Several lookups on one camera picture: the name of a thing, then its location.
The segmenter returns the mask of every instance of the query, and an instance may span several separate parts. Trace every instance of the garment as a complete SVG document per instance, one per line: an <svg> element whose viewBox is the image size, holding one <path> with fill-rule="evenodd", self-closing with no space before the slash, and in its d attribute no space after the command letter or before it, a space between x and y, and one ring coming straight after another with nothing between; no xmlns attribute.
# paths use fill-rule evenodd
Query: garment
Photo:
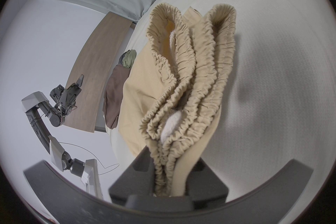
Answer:
<svg viewBox="0 0 336 224"><path fill-rule="evenodd" d="M123 58L124 58L124 56L126 55L127 52L129 52L129 50L128 50L128 51L125 51L125 52L120 56L118 64L123 64Z"/></svg>
<svg viewBox="0 0 336 224"><path fill-rule="evenodd" d="M132 68L136 56L137 56L136 50L128 50L121 60L123 66L126 68Z"/></svg>
<svg viewBox="0 0 336 224"><path fill-rule="evenodd" d="M235 9L222 4L203 18L192 8L182 17L165 3L150 15L149 42L124 86L127 98L121 106L119 132L134 153L149 147L157 195L184 194L187 175L218 125L222 92L233 63L235 17ZM182 113L181 123L161 143L161 132L175 110Z"/></svg>
<svg viewBox="0 0 336 224"><path fill-rule="evenodd" d="M117 126L120 105L123 99L123 86L129 76L130 68L117 64L107 81L104 92L103 112L106 125L113 129Z"/></svg>

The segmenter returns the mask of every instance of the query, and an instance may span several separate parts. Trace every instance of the green cloth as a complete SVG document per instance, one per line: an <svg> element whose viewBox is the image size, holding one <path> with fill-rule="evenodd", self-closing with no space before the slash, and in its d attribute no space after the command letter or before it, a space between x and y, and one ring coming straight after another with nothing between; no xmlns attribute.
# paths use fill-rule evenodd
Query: green cloth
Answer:
<svg viewBox="0 0 336 224"><path fill-rule="evenodd" d="M131 68L136 56L136 50L129 50L122 59L123 67Z"/></svg>

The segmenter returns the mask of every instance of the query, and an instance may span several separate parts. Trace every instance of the brown cloth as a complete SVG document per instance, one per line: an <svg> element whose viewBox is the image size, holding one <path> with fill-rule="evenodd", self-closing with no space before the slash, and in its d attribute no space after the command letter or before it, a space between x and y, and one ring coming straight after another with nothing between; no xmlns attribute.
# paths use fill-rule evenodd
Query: brown cloth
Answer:
<svg viewBox="0 0 336 224"><path fill-rule="evenodd" d="M110 129L114 129L118 124L120 106L123 99L123 87L130 71L131 68L117 64L107 81L104 92L103 112L106 125Z"/></svg>

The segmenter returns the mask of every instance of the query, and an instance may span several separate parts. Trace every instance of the thin black wire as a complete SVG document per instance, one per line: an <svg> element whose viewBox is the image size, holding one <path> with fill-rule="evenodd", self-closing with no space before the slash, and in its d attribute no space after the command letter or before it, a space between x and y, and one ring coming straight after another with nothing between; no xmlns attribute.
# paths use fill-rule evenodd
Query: thin black wire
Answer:
<svg viewBox="0 0 336 224"><path fill-rule="evenodd" d="M78 146L78 145L74 145L74 144L70 144L70 143L63 143L63 142L60 142L60 144L66 144L66 145L72 145L72 146ZM102 162L96 157L96 155L95 154L93 154L91 151L89 151L89 150L87 150L86 148L84 148L84 147L81 147L81 146L78 146L78 147L80 147L80 148L82 148L82 149L85 149L86 151L88 151L88 152L90 152L92 155L94 155L95 156L95 158L100 162L100 164L103 166L103 164L102 164ZM118 168L119 167L119 163L116 163L116 164L113 164L113 165L110 165L110 166L108 166L108 167L104 167L103 166L103 168L104 169L107 169L107 168L109 168L109 167L112 167L112 166L115 166L115 165L118 165L117 167L115 167L115 168L113 168L112 170L110 170L110 171L107 171L107 172L104 172L104 173L102 173L102 174L98 174L98 175L104 175L104 174L107 174L107 173L109 173L109 172L111 172L111 171L113 171L114 169L116 169L116 168Z"/></svg>

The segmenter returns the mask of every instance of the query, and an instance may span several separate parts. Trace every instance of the wooden board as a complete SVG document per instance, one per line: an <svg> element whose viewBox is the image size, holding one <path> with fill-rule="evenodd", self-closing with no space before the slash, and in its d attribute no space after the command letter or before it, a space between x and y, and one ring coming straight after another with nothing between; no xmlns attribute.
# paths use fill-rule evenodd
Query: wooden board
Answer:
<svg viewBox="0 0 336 224"><path fill-rule="evenodd" d="M69 87L84 75L82 91L76 99L78 108L66 117L64 125L91 133L95 131L107 75L131 24L132 21L109 12L86 41L66 83Z"/></svg>

